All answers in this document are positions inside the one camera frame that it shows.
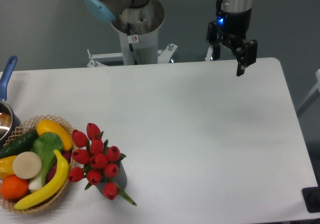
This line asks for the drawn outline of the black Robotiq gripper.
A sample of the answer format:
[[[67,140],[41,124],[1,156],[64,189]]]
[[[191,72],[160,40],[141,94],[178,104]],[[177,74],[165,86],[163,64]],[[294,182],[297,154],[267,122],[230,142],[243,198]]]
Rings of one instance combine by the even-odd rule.
[[[207,27],[206,42],[209,48],[206,54],[206,60],[218,60],[221,54],[221,45],[228,48],[240,48],[236,52],[238,62],[237,73],[239,77],[244,74],[245,69],[256,62],[257,40],[246,40],[246,33],[249,29],[251,10],[240,13],[229,13],[219,11],[217,19],[210,22]]]

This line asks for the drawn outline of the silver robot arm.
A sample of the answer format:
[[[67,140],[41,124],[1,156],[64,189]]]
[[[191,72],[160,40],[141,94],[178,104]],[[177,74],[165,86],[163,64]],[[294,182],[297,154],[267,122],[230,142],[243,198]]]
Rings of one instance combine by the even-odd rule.
[[[206,42],[210,47],[206,60],[218,60],[221,46],[227,47],[237,60],[238,77],[257,59],[258,42],[246,37],[252,5],[253,0],[216,0],[216,19],[207,28]]]

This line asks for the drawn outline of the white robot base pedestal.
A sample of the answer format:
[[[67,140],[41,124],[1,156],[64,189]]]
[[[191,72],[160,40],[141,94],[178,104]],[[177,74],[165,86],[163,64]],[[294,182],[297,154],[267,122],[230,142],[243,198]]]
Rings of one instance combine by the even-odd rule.
[[[111,62],[119,58],[124,65],[174,62],[172,56],[177,45],[170,43],[165,49],[158,49],[158,33],[165,19],[164,8],[158,0],[149,0],[141,8],[126,8],[117,17],[99,0],[84,2],[97,19],[111,23],[121,46],[120,54],[92,55],[91,61]]]

